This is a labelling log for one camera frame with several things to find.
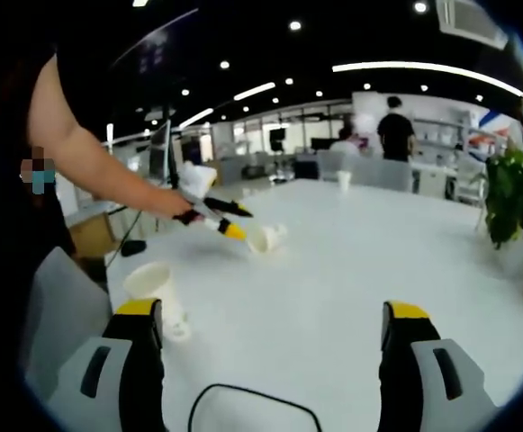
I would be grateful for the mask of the person's left hand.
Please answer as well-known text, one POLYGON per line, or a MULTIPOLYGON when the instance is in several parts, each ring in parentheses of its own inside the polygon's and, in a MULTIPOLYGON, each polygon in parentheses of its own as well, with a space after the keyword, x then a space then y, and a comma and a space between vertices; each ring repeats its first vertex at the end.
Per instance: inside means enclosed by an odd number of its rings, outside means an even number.
POLYGON ((165 190, 161 194, 159 213, 184 225, 191 224, 200 218, 194 206, 176 190, 165 190))

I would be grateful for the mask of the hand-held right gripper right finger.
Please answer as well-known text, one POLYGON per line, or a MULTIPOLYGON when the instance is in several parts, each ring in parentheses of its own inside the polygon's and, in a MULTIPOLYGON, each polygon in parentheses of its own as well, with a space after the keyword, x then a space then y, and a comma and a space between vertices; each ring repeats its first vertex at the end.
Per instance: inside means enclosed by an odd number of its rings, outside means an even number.
POLYGON ((480 431, 498 408, 479 365, 420 307, 383 304, 381 431, 480 431))

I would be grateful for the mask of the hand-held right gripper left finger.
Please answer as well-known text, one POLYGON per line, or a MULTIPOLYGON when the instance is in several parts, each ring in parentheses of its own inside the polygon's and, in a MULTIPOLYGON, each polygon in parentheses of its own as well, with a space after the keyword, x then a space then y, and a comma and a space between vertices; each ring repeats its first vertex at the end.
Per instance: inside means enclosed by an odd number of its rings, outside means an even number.
POLYGON ((48 409, 63 431, 164 431, 161 301, 125 302, 61 366, 48 409))

